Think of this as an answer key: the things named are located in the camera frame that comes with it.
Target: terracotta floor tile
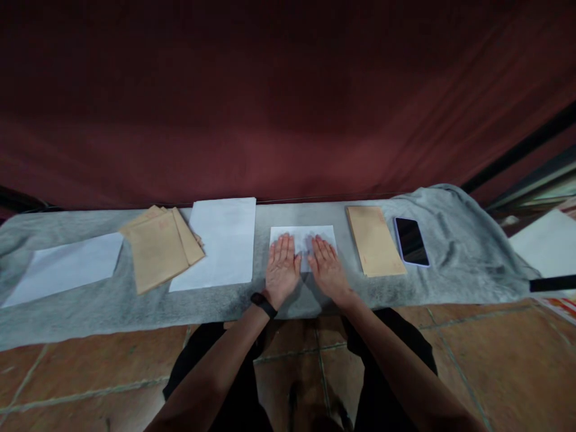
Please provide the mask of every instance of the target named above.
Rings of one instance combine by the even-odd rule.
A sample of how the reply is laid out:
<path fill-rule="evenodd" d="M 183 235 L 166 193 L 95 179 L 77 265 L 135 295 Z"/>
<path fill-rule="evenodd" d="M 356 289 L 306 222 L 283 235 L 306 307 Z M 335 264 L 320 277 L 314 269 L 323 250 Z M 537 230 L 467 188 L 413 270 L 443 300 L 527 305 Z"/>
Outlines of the terracotta floor tile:
<path fill-rule="evenodd" d="M 164 404 L 162 387 L 13 412 L 8 414 L 1 430 L 142 432 Z"/>
<path fill-rule="evenodd" d="M 319 316 L 316 319 L 320 347 L 346 342 L 346 332 L 340 315 Z"/>
<path fill-rule="evenodd" d="M 434 325 L 426 306 L 405 306 L 394 308 L 394 310 L 415 327 L 420 328 Z"/>
<path fill-rule="evenodd" d="M 576 430 L 576 353 L 540 312 L 441 332 L 494 430 Z"/>
<path fill-rule="evenodd" d="M 346 408 L 352 424 L 354 424 L 360 392 L 364 383 L 362 359 L 348 351 L 345 346 L 322 351 L 321 356 L 328 390 L 328 402 L 331 410 L 333 410 L 332 416 L 340 423 L 334 409 L 339 399 Z"/>
<path fill-rule="evenodd" d="M 534 304 L 534 300 L 524 299 L 516 303 L 499 303 L 490 305 L 442 304 L 429 305 L 428 308 L 432 312 L 436 324 L 444 324 L 448 321 L 461 320 L 506 309 L 527 307 L 532 304 Z"/>
<path fill-rule="evenodd" d="M 317 353 L 259 363 L 254 369 L 258 398 L 275 431 L 287 430 L 288 394 L 293 382 L 299 382 L 295 430 L 308 431 L 314 418 L 326 415 L 322 372 Z"/>
<path fill-rule="evenodd" d="M 19 404 L 84 393 L 170 374 L 186 326 L 71 339 L 51 345 Z"/>
<path fill-rule="evenodd" d="M 42 347 L 30 345 L 0 352 L 0 408 L 10 405 Z"/>
<path fill-rule="evenodd" d="M 422 335 L 428 343 L 432 345 L 432 354 L 434 355 L 434 361 L 438 369 L 438 378 L 440 378 L 472 415 L 481 420 L 482 415 L 470 395 L 468 387 L 460 376 L 458 369 L 456 369 L 456 365 L 452 361 L 440 335 L 436 330 L 422 330 Z"/>
<path fill-rule="evenodd" d="M 262 357 L 272 357 L 317 347 L 314 320 L 275 320 L 268 327 L 266 349 Z"/>
<path fill-rule="evenodd" d="M 542 306 L 539 310 L 544 314 L 548 321 L 566 337 L 570 342 L 570 345 L 576 347 L 576 326 L 547 307 Z"/>

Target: black pants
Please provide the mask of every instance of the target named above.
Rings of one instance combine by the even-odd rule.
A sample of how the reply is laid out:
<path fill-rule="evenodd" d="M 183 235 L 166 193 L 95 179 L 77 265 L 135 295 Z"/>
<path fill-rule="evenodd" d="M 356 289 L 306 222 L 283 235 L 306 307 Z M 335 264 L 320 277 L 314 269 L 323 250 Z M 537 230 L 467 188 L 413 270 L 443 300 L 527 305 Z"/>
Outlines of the black pants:
<path fill-rule="evenodd" d="M 374 313 L 424 361 L 430 370 L 437 374 L 432 346 L 418 329 L 390 308 Z M 348 333 L 348 349 L 362 358 L 365 367 L 364 386 L 360 394 L 355 431 L 415 431 L 416 427 L 400 406 L 362 338 L 345 319 L 344 326 Z M 178 384 L 224 332 L 222 323 L 210 323 L 201 325 L 192 334 L 188 344 L 178 356 L 168 384 L 164 388 L 165 399 L 170 397 Z M 211 431 L 272 431 L 266 412 L 258 402 L 256 376 L 252 364 L 257 355 L 259 352 L 253 349 L 246 356 L 212 424 Z"/>

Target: forearm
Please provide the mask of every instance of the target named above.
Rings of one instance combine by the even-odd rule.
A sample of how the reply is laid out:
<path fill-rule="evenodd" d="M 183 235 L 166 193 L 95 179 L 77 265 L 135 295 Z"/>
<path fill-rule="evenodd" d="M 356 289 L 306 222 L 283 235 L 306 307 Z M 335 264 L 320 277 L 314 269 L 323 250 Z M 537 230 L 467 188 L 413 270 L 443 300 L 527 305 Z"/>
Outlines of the forearm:
<path fill-rule="evenodd" d="M 341 303 L 341 309 L 421 430 L 457 430 L 460 426 L 483 430 L 424 362 L 355 293 Z"/>
<path fill-rule="evenodd" d="M 268 321 L 261 308 L 251 305 L 178 385 L 148 431 L 208 430 L 246 354 Z"/>

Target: black phone screen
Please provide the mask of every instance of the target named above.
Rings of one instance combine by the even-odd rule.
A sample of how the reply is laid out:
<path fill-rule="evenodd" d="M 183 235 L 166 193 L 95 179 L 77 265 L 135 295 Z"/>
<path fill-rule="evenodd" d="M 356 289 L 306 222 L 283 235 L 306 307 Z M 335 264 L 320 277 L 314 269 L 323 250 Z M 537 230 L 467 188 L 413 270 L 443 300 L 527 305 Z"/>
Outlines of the black phone screen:
<path fill-rule="evenodd" d="M 404 261 L 429 266 L 430 262 L 426 255 L 418 222 L 411 219 L 396 218 L 396 228 Z"/>

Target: black wristband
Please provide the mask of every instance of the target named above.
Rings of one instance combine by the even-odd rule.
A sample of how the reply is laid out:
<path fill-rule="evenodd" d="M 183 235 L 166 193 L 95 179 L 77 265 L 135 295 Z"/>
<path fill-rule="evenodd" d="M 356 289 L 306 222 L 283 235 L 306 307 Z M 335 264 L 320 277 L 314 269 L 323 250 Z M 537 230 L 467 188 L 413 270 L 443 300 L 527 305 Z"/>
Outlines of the black wristband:
<path fill-rule="evenodd" d="M 254 293 L 250 297 L 250 301 L 254 303 L 256 306 L 262 308 L 264 312 L 268 314 L 270 319 L 274 319 L 274 317 L 278 314 L 278 311 L 274 309 L 274 307 L 266 300 L 263 294 Z"/>

